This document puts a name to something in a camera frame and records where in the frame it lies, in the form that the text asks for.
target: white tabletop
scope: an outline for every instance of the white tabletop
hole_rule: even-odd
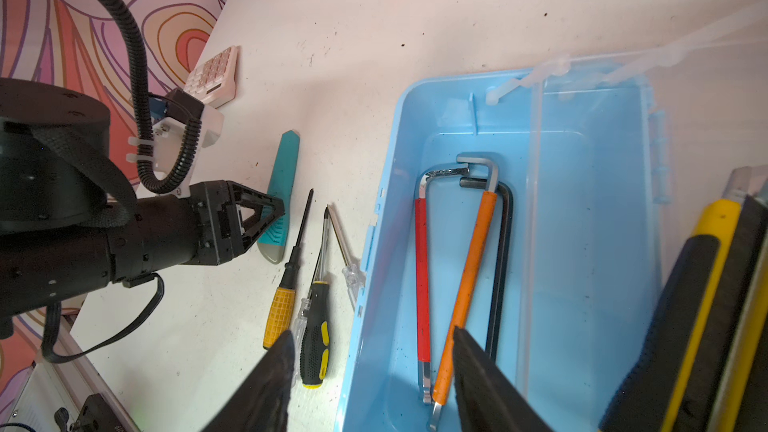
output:
[[[265,191],[280,135],[301,136],[289,245],[306,194],[298,295],[320,248],[322,208],[337,206],[359,258],[400,94],[411,83],[534,65],[555,53],[668,43],[754,0],[228,0],[201,60],[240,46],[237,98],[193,182],[229,179]],[[332,248],[336,270],[341,258]],[[283,265],[254,248],[218,268],[162,271],[166,296],[146,324],[91,360],[144,432],[199,430],[264,354],[266,315]],[[332,354],[321,389],[293,389],[289,430],[331,430],[352,308],[331,287]],[[122,329],[154,292],[93,292],[72,334],[83,349]]]

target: blue plastic box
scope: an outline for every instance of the blue plastic box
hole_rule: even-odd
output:
[[[368,283],[358,300],[337,430],[426,429],[431,407],[421,402],[416,370],[413,203],[421,174],[460,152],[492,154],[514,194],[497,364],[557,432],[597,429],[638,358],[665,274],[698,211],[719,196],[732,168],[768,162],[768,117],[757,107],[768,80],[765,43],[696,50],[672,67],[616,83],[595,79],[639,56],[571,61],[568,73],[519,87],[495,106],[485,104],[489,88],[532,71],[425,80],[402,95],[378,223],[361,264]],[[728,86],[718,70],[744,80]],[[730,126],[716,120],[725,104],[741,104],[729,109]],[[480,196],[457,178],[429,186],[433,377]],[[481,346],[496,209],[467,322]],[[452,390],[440,431],[456,430]]]

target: colorful wall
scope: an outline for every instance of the colorful wall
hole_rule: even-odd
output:
[[[124,1],[147,44],[150,91],[165,94],[182,86],[226,0]],[[125,161],[134,152],[128,138],[136,132],[128,58],[106,11],[96,0],[0,0],[0,6],[0,76],[63,86],[107,104],[110,158],[136,183],[136,167]],[[16,334],[0,341],[0,423],[29,375],[43,317],[35,311],[14,319]]]

